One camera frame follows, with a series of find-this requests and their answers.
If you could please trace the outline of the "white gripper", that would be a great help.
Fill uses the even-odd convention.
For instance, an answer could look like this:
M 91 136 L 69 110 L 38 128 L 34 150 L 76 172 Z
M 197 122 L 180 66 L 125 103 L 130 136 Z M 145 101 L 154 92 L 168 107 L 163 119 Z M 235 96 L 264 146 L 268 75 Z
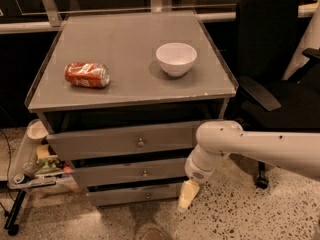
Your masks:
M 186 211 L 200 190 L 213 175 L 215 167 L 229 157 L 229 153 L 208 152 L 199 144 L 195 146 L 185 163 L 185 173 L 189 180 L 182 184 L 177 209 Z

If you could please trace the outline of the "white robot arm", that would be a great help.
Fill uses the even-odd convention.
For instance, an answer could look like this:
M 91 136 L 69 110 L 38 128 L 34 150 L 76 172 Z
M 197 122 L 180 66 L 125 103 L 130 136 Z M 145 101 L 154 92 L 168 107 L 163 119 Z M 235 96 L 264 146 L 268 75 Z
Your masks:
M 178 210 L 189 208 L 215 167 L 231 154 L 287 169 L 317 180 L 320 170 L 320 134 L 245 131 L 235 121 L 210 121 L 196 132 L 197 145 L 189 155 Z

